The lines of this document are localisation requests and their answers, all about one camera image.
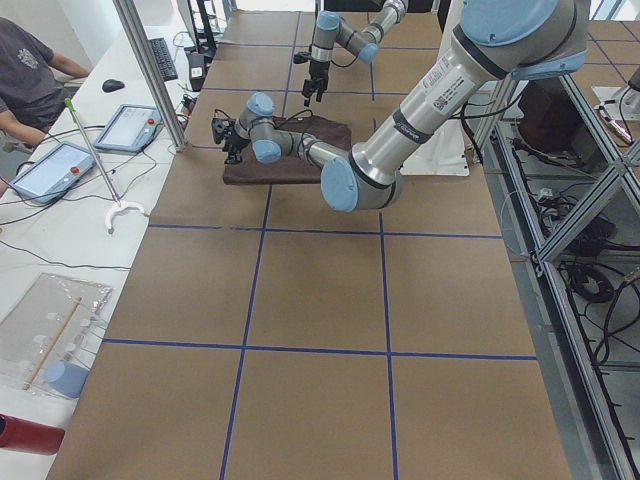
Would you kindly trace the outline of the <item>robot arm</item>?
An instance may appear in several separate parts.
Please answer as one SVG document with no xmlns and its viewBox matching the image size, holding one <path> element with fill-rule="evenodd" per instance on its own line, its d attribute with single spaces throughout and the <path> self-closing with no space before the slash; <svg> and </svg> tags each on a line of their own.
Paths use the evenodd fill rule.
<svg viewBox="0 0 640 480">
<path fill-rule="evenodd" d="M 328 88 L 335 45 L 349 52 L 354 57 L 353 62 L 359 60 L 370 65 L 384 36 L 401 22 L 409 10 L 408 1 L 383 1 L 376 17 L 358 31 L 337 12 L 321 10 L 319 5 L 317 1 L 311 43 L 306 50 L 297 52 L 293 57 L 294 64 L 309 63 L 308 77 L 302 87 L 305 107 L 310 106 L 312 97 L 320 102 Z"/>
<path fill-rule="evenodd" d="M 450 48 L 365 142 L 341 150 L 311 134 L 277 128 L 275 104 L 253 94 L 237 119 L 214 117 L 214 141 L 232 160 L 251 147 L 273 164 L 296 155 L 321 169 L 321 191 L 336 211 L 382 209 L 402 191 L 400 169 L 486 82 L 557 77 L 584 64 L 587 1 L 465 1 Z"/>
</svg>

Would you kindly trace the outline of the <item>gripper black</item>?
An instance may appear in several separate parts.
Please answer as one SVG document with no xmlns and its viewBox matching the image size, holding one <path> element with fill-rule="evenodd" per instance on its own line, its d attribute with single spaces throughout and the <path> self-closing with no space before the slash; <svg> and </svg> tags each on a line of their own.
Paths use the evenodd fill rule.
<svg viewBox="0 0 640 480">
<path fill-rule="evenodd" d="M 226 165 L 237 165 L 243 162 L 242 151 L 248 145 L 248 139 L 238 134 L 234 127 L 229 127 L 225 135 L 224 150 L 228 153 L 224 163 Z"/>
<path fill-rule="evenodd" d="M 313 88 L 317 88 L 315 100 L 322 100 L 326 87 L 328 86 L 330 66 L 330 61 L 310 60 L 308 70 L 309 78 L 304 81 L 302 90 L 305 106 L 310 105 L 313 96 Z"/>
</svg>

